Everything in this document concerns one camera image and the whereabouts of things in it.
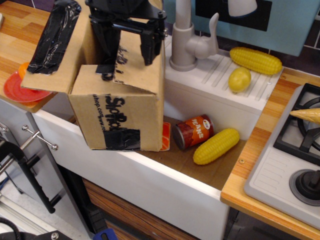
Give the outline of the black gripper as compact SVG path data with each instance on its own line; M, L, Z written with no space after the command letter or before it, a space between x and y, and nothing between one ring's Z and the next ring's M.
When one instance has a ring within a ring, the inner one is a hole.
M160 54L167 36L166 13L148 0L86 0L93 31L104 52L105 63L115 63L121 31L140 35L140 50L146 66Z

